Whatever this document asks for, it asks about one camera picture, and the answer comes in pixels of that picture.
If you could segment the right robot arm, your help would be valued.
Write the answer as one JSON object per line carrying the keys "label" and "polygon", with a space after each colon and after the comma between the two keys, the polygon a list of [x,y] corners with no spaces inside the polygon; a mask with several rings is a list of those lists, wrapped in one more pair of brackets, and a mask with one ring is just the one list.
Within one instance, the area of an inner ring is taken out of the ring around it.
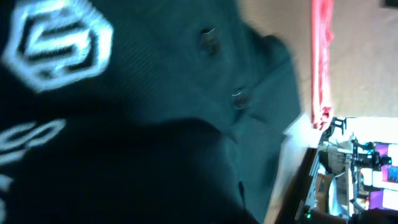
{"label": "right robot arm", "polygon": [[397,224],[396,210],[370,209],[352,215],[348,219],[333,216],[316,209],[306,209],[300,217],[304,224]]}

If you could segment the black polo shirt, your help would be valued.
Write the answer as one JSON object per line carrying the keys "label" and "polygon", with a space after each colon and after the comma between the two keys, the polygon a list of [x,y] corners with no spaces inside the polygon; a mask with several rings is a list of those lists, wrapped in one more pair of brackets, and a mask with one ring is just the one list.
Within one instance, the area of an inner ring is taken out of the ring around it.
{"label": "black polo shirt", "polygon": [[292,56],[236,1],[2,1],[2,223],[262,223]]}

